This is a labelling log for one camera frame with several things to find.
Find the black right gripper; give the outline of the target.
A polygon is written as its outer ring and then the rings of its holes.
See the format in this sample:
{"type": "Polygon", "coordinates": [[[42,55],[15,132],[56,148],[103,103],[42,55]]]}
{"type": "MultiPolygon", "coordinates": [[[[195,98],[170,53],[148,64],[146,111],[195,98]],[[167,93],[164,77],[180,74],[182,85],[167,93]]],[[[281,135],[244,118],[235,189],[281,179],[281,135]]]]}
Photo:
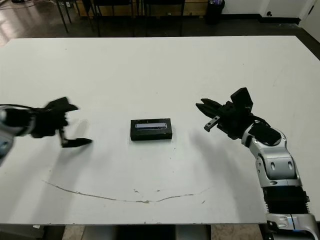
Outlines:
{"type": "Polygon", "coordinates": [[[211,120],[204,126],[207,132],[217,127],[233,140],[241,139],[245,130],[253,123],[252,105],[227,101],[220,104],[209,98],[202,98],[196,107],[211,120]]]}

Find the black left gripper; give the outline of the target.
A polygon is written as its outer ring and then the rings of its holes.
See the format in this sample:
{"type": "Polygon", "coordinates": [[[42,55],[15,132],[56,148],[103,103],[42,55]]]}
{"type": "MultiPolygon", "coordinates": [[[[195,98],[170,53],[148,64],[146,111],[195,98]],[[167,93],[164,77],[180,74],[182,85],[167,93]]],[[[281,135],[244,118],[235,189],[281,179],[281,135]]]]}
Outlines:
{"type": "Polygon", "coordinates": [[[74,104],[54,106],[49,108],[31,108],[30,113],[34,123],[30,135],[35,139],[52,137],[58,132],[62,148],[78,148],[91,144],[88,138],[67,139],[64,127],[68,125],[66,113],[77,111],[79,108],[74,104]]]}

